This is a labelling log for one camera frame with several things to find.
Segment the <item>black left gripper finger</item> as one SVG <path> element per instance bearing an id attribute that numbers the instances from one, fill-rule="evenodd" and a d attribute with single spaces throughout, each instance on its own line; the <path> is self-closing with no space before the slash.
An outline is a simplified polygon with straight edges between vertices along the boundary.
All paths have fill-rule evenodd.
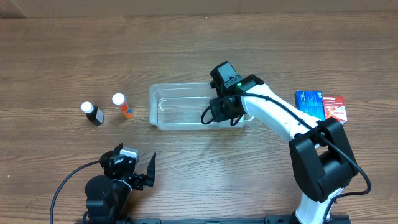
<path id="1" fill-rule="evenodd" d="M 156 160 L 156 153 L 153 154 L 147 166 L 146 186 L 148 187 L 153 187 L 155 183 L 155 160 Z"/>
<path id="2" fill-rule="evenodd" d="M 123 143 L 121 143 L 121 144 L 119 144 L 118 146 L 116 146 L 116 147 L 112 150 L 112 155 L 119 154 L 119 153 L 120 153 L 120 150 L 123 148 L 123 146 L 124 146 Z"/>

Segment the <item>clear plastic container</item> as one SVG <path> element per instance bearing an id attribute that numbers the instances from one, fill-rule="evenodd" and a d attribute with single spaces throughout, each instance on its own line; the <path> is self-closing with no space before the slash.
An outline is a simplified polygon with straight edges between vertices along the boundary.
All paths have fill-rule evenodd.
<path id="1" fill-rule="evenodd" d="M 228 129 L 229 121 L 204 125 L 201 116 L 216 98 L 209 83 L 161 83 L 149 88 L 149 122 L 163 131 Z"/>

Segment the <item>blue medicine box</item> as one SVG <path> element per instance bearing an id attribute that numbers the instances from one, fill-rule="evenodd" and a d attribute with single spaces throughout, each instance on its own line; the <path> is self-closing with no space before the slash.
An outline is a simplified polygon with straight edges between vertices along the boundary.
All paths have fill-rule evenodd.
<path id="1" fill-rule="evenodd" d="M 295 105 L 298 110 L 319 118 L 325 119 L 323 107 L 323 92 L 316 90 L 297 90 L 294 94 Z"/>

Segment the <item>red medicine box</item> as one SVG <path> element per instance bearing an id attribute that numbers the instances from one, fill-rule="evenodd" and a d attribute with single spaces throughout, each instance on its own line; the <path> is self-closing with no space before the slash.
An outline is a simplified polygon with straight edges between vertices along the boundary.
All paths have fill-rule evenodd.
<path id="1" fill-rule="evenodd" d="M 325 119 L 335 118 L 341 124 L 347 122 L 345 99 L 342 96 L 324 96 L 323 108 Z"/>

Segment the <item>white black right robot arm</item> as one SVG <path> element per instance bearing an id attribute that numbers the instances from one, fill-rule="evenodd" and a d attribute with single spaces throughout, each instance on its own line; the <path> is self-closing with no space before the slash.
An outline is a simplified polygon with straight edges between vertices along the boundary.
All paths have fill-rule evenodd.
<path id="1" fill-rule="evenodd" d="M 267 215 L 264 223 L 350 223 L 347 215 L 332 215 L 337 196 L 358 174 L 342 124 L 321 121 L 282 98 L 255 75 L 242 77 L 229 62 L 210 73 L 217 97 L 208 110 L 212 121 L 234 126 L 244 115 L 262 121 L 289 144 L 294 178 L 303 192 L 290 215 Z"/>

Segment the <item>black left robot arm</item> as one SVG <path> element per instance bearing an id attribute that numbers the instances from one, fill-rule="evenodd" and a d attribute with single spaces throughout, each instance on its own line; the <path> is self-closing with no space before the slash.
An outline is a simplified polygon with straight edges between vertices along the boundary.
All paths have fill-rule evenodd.
<path id="1" fill-rule="evenodd" d="M 90 223 L 132 223 L 124 208 L 133 190 L 144 190 L 155 183 L 153 154 L 145 174 L 135 173 L 140 152 L 120 144 L 104 153 L 99 163 L 104 170 L 85 186 L 86 208 Z"/>

